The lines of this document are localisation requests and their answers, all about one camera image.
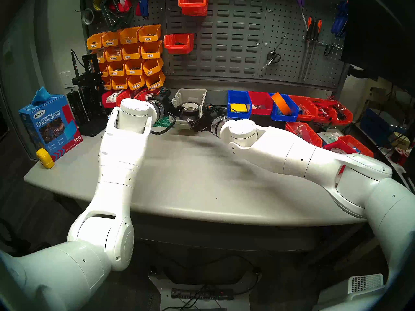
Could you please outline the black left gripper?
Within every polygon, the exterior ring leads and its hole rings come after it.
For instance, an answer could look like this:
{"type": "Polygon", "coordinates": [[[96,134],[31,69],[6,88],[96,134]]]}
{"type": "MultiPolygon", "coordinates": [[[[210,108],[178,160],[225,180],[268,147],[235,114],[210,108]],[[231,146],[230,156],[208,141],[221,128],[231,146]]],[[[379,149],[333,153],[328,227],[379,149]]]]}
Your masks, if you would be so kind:
{"type": "Polygon", "coordinates": [[[174,106],[169,98],[162,98],[161,104],[166,116],[176,117],[177,119],[183,118],[184,106],[174,106]]]}

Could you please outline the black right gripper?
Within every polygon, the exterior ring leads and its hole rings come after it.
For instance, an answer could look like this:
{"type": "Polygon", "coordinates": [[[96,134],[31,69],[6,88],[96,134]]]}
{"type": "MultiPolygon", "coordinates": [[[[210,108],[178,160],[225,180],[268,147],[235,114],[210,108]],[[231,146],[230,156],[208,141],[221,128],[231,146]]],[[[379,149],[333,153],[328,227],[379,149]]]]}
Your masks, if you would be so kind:
{"type": "Polygon", "coordinates": [[[189,118],[189,124],[194,132],[211,131],[212,123],[220,117],[219,111],[204,111],[200,118],[189,118]]]}

